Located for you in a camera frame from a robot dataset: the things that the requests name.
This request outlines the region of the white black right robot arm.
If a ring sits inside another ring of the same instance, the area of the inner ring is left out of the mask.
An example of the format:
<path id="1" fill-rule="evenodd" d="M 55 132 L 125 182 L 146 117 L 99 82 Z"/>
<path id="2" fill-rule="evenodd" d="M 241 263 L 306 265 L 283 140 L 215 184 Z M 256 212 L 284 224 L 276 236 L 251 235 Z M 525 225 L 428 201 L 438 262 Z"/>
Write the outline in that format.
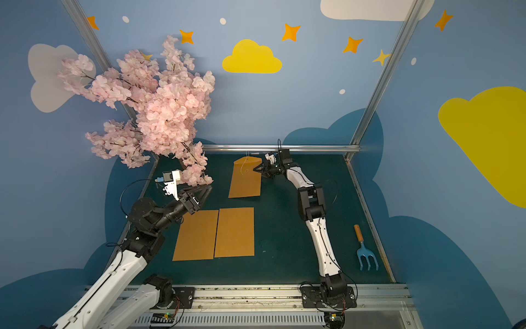
<path id="1" fill-rule="evenodd" d="M 265 154 L 262 163 L 253 170 L 269 179 L 284 175 L 296 188 L 299 216 L 310 232 L 318 260 L 321 301 L 330 308 L 342 306 L 344 311 L 355 308 L 357 290 L 348 286 L 347 275 L 336 260 L 327 231 L 327 204 L 322 184 L 307 178 L 291 158 L 289 149 Z"/>

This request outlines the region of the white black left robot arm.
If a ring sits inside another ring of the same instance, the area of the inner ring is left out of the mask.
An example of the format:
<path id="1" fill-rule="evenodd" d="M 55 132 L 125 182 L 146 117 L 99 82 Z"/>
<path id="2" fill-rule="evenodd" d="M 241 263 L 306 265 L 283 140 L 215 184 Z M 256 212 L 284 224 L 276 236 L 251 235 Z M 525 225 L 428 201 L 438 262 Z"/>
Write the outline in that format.
<path id="1" fill-rule="evenodd" d="M 200 211 L 211 191 L 210 185 L 184 189 L 164 207 L 148 197 L 139 199 L 127 216 L 134 230 L 118 245 L 119 255 L 53 328 L 128 328 L 149 309 L 171 306 L 175 302 L 171 280 L 154 274 L 132 297 L 112 308 L 160 251 L 165 241 L 163 231 L 174 223 L 181 224 L 184 215 Z"/>

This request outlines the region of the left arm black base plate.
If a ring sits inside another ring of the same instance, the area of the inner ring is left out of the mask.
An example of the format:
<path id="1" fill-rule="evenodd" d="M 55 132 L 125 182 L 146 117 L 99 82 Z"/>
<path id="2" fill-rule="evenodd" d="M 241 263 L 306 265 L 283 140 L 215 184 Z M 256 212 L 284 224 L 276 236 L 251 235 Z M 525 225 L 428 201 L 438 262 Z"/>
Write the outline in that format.
<path id="1" fill-rule="evenodd" d="M 194 287 L 172 287 L 168 293 L 166 309 L 191 309 L 195 298 L 196 289 Z"/>

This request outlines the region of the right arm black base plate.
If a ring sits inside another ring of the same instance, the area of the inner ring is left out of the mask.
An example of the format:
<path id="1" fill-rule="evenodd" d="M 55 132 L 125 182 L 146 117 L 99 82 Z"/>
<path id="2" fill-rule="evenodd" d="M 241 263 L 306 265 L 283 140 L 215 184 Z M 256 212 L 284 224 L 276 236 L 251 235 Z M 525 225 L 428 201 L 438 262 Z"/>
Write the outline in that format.
<path id="1" fill-rule="evenodd" d="M 347 289 L 344 296 L 332 299 L 322 296 L 320 286 L 303 284 L 299 286 L 299 291 L 303 308 L 330 308 L 335 311 L 346 311 L 357 307 L 356 295 L 352 287 Z"/>

